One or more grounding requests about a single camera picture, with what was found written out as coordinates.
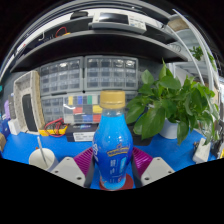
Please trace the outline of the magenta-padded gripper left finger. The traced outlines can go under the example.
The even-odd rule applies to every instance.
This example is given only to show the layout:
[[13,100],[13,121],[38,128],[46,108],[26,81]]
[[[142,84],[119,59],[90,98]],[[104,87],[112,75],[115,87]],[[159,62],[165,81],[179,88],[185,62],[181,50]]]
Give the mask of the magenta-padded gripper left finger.
[[84,188],[91,186],[94,176],[94,156],[88,148],[75,157],[65,157],[51,173]]

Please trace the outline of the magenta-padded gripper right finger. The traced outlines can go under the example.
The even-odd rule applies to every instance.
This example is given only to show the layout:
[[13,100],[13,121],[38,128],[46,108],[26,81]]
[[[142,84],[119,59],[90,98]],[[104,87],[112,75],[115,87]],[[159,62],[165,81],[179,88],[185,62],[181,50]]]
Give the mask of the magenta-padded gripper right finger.
[[161,157],[152,157],[137,147],[133,148],[131,164],[136,187],[143,187],[174,173]]

